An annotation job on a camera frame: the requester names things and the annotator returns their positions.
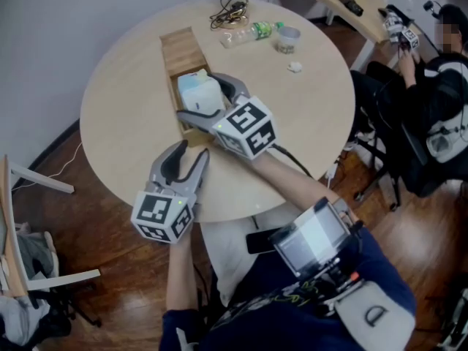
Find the round table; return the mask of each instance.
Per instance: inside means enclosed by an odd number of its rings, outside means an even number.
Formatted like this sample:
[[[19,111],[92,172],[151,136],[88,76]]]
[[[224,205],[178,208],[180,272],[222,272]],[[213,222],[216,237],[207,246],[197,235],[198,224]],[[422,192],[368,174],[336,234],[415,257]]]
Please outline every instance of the round table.
[[[192,27],[213,72],[241,79],[250,94],[271,109],[279,131],[277,143],[314,178],[325,173],[346,143],[355,97],[350,72],[335,45],[294,12],[250,0],[251,22],[281,21],[301,30],[296,52],[276,52],[271,39],[225,49],[219,42],[221,32],[210,30],[208,16],[217,11],[218,2],[201,1],[143,21],[105,54],[88,83],[80,116],[84,151],[101,182],[130,205],[145,188],[153,161],[181,139],[159,39],[179,29]],[[299,61],[302,72],[288,71],[291,61]],[[203,148],[187,150],[181,176]],[[209,148],[211,160],[198,193],[197,221],[239,219],[284,203],[246,166],[219,147]]]

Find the plastic water bottle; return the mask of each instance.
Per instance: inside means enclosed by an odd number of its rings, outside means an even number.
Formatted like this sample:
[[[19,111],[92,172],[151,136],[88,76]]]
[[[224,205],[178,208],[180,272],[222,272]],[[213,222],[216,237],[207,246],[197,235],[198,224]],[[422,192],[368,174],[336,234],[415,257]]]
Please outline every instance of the plastic water bottle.
[[[223,32],[220,40],[225,48],[234,48],[244,43],[268,38],[283,25],[283,22],[254,22],[240,30]]]

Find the clear plastic cup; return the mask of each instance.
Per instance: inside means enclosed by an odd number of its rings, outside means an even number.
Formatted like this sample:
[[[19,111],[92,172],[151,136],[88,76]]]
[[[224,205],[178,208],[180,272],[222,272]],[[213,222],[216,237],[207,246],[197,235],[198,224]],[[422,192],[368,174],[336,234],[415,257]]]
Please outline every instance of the clear plastic cup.
[[[301,32],[293,27],[283,26],[279,28],[278,34],[276,50],[285,54],[294,53],[295,46],[301,37]]]

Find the wooden box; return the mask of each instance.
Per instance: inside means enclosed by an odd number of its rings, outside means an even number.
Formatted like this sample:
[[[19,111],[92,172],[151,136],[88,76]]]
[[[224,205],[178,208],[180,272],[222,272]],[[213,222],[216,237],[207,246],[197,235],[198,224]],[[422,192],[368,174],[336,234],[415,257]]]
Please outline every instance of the wooden box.
[[[201,69],[205,69],[208,73],[211,71],[191,27],[174,31],[160,37],[160,39],[175,113],[177,110],[184,109],[181,95],[178,92],[177,79],[181,75],[198,72]],[[182,122],[179,122],[179,126],[182,131],[182,138],[189,141],[189,147],[210,143],[214,139],[212,135],[201,132]]]

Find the white chair leg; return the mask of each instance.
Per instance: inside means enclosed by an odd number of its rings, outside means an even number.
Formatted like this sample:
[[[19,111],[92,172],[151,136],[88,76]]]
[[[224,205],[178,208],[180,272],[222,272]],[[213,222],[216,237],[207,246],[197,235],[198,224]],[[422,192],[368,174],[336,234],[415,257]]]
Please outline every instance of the white chair leg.
[[[398,62],[398,53],[395,53],[395,55],[392,57],[392,59],[388,62],[387,66],[390,69],[393,69],[396,66],[397,62]]]
[[[99,269],[94,269],[93,271],[69,274],[68,276],[28,280],[28,291],[48,289],[50,287],[62,286],[64,284],[73,284],[75,282],[99,277],[100,275],[101,273],[99,272]]]
[[[371,58],[374,53],[375,43],[371,40],[367,40],[366,44],[363,46],[363,49],[359,53],[358,57],[351,66],[351,70],[361,71],[366,62]]]
[[[327,8],[327,20],[325,23],[327,26],[331,25],[333,23],[333,19],[335,18],[335,13],[333,13],[333,10]]]
[[[33,172],[32,170],[21,167],[20,165],[10,162],[10,170],[13,174],[27,179],[28,181],[41,184],[51,189],[59,190],[66,192],[67,194],[72,194],[75,191],[75,188],[72,185],[65,184],[64,182],[57,181],[56,179],[46,177],[45,175]]]

